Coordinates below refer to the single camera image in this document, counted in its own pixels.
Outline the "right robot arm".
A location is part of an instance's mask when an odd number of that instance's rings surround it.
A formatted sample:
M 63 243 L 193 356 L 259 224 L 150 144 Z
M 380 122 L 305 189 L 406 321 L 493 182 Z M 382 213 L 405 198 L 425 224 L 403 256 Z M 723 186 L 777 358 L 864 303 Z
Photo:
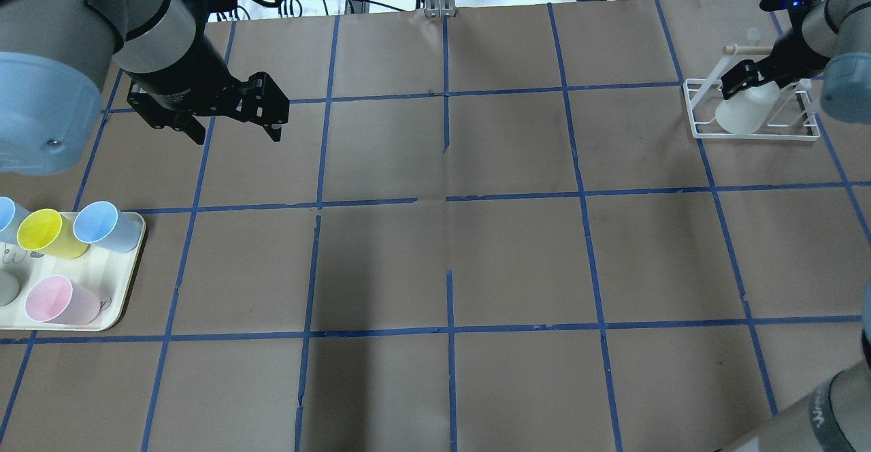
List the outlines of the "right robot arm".
M 759 61 L 743 59 L 721 78 L 725 101 L 751 87 L 784 88 L 823 76 L 823 111 L 844 123 L 870 123 L 870 0 L 760 0 L 785 10 L 792 27 Z

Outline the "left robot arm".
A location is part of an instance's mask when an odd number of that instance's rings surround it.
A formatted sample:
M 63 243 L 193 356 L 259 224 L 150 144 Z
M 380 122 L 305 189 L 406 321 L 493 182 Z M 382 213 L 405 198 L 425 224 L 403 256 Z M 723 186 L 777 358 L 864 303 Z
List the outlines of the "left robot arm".
M 1 167 L 56 175 L 84 154 L 111 64 L 153 129 L 205 142 L 202 116 L 261 126 L 279 142 L 289 98 L 264 71 L 239 80 L 205 34 L 235 0 L 2 0 Z

